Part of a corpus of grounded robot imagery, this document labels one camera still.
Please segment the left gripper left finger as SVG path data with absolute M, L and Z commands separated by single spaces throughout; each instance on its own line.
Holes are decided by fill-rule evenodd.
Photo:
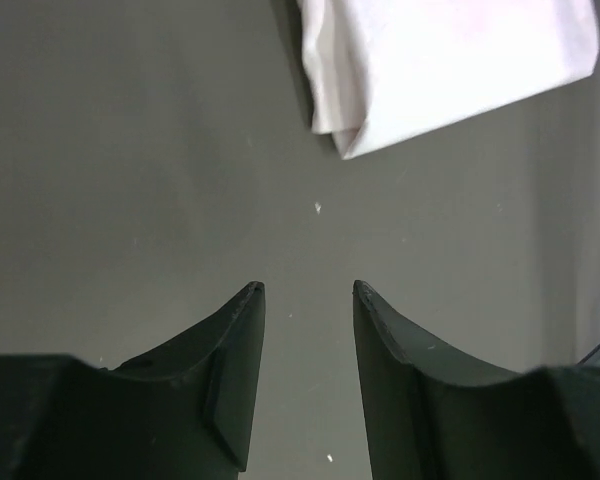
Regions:
M 249 458 L 265 328 L 251 282 L 114 369 L 0 355 L 0 479 L 235 479 Z

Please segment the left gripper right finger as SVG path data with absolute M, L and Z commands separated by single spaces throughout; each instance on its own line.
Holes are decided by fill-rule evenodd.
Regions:
M 450 345 L 353 286 L 376 479 L 600 479 L 600 366 L 516 373 Z

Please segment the white t-shirt red print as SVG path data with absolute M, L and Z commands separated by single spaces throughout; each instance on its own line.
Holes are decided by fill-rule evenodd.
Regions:
M 590 1 L 299 3 L 312 130 L 352 159 L 590 76 Z

